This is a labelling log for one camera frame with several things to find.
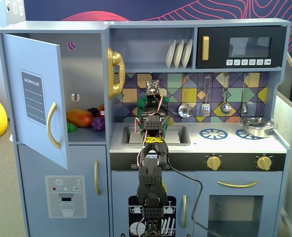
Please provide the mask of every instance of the silver pot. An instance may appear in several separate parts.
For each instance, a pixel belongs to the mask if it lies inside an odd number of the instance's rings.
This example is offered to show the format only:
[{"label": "silver pot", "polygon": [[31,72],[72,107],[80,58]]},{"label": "silver pot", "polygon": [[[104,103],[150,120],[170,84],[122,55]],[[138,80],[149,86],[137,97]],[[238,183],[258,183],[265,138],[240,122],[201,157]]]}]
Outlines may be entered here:
[{"label": "silver pot", "polygon": [[264,118],[246,118],[239,124],[244,127],[246,133],[261,138],[269,137],[277,128],[277,124]]}]

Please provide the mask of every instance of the gray carpet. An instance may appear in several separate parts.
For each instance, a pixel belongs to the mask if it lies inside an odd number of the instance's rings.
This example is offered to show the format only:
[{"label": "gray carpet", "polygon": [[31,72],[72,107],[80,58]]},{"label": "gray carpet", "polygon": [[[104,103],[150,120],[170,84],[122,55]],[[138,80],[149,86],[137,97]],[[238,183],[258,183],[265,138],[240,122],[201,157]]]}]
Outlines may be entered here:
[{"label": "gray carpet", "polygon": [[[21,197],[10,126],[0,137],[0,237],[25,237]],[[279,237],[290,237],[281,222]]]}]

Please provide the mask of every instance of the play kitchen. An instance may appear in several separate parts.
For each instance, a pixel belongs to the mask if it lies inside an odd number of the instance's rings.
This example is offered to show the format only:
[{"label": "play kitchen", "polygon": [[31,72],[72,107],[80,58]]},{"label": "play kitchen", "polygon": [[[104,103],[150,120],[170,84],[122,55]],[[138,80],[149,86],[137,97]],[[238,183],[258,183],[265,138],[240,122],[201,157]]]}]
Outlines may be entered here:
[{"label": "play kitchen", "polygon": [[171,164],[161,235],[276,237],[290,147],[274,107],[289,32],[280,19],[1,29],[27,236],[145,235],[137,161],[151,137],[139,125],[158,91]]}]

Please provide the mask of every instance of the microwave buttons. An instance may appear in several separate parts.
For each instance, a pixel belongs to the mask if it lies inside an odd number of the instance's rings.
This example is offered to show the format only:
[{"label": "microwave buttons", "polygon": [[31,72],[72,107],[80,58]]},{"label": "microwave buttons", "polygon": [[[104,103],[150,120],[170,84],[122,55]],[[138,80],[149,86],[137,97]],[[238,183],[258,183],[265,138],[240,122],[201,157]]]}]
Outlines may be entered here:
[{"label": "microwave buttons", "polygon": [[239,66],[240,65],[241,60],[240,59],[235,59],[234,60],[234,65],[235,66]]},{"label": "microwave buttons", "polygon": [[264,65],[271,65],[271,59],[264,59]]},{"label": "microwave buttons", "polygon": [[248,65],[248,59],[241,60],[241,65],[243,65],[243,66]]},{"label": "microwave buttons", "polygon": [[255,65],[255,59],[250,59],[249,60],[249,65]]},{"label": "microwave buttons", "polygon": [[263,59],[257,59],[256,64],[257,65],[263,65]]},{"label": "microwave buttons", "polygon": [[233,65],[233,60],[232,59],[227,59],[226,66],[232,66],[232,65]]}]

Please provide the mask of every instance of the open cabinet door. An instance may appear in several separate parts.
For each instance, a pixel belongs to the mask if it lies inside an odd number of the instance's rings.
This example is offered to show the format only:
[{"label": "open cabinet door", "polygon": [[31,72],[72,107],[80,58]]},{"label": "open cabinet door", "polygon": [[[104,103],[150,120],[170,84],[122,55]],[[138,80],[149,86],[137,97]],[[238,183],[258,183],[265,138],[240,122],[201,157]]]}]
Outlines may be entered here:
[{"label": "open cabinet door", "polygon": [[68,169],[60,46],[3,35],[17,140]]}]

